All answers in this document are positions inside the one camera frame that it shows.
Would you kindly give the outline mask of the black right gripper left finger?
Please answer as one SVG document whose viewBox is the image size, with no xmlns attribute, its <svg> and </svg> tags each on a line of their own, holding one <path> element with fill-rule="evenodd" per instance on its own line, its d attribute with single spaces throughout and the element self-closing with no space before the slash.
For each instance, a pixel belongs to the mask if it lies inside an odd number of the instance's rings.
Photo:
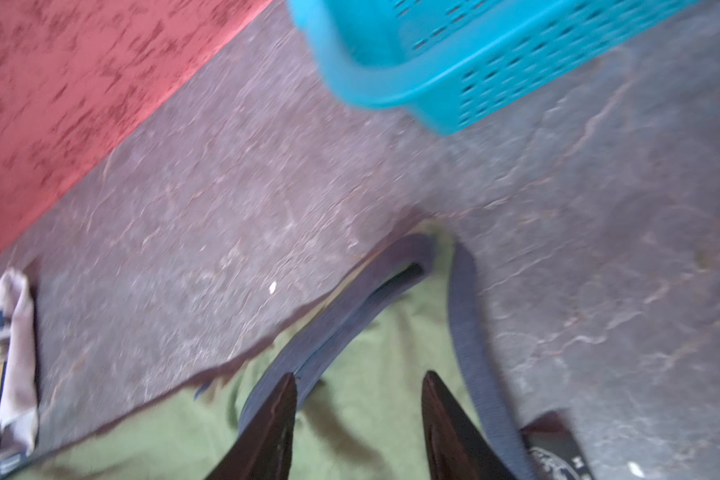
<svg viewBox="0 0 720 480">
<path fill-rule="evenodd" d="M 288 479 L 296 406 L 296 381 L 286 373 L 206 479 Z"/>
</svg>

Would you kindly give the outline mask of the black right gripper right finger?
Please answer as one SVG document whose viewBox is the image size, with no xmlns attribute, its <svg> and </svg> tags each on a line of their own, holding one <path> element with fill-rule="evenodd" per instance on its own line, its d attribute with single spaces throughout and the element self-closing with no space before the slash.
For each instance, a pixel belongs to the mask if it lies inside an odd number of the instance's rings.
<svg viewBox="0 0 720 480">
<path fill-rule="evenodd" d="M 434 371 L 422 381 L 424 439 L 432 480 L 514 480 Z"/>
</svg>

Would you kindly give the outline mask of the green grey tank top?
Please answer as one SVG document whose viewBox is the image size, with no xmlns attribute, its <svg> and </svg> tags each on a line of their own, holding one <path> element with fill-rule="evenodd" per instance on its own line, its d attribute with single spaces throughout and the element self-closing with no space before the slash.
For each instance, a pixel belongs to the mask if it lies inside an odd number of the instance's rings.
<svg viewBox="0 0 720 480">
<path fill-rule="evenodd" d="M 421 392 L 436 372 L 515 479 L 588 479 L 566 420 L 519 426 L 488 351 L 474 258 L 424 222 L 273 338 L 21 468 L 21 479 L 206 479 L 286 373 L 288 479 L 431 479 Z"/>
</svg>

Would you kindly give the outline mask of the white tank top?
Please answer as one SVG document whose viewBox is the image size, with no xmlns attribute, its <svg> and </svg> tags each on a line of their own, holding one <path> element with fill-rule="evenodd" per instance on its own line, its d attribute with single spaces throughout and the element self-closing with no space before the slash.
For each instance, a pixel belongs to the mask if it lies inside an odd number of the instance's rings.
<svg viewBox="0 0 720 480">
<path fill-rule="evenodd" d="M 30 456 L 38 433 L 35 309 L 27 276 L 0 277 L 0 478 Z"/>
</svg>

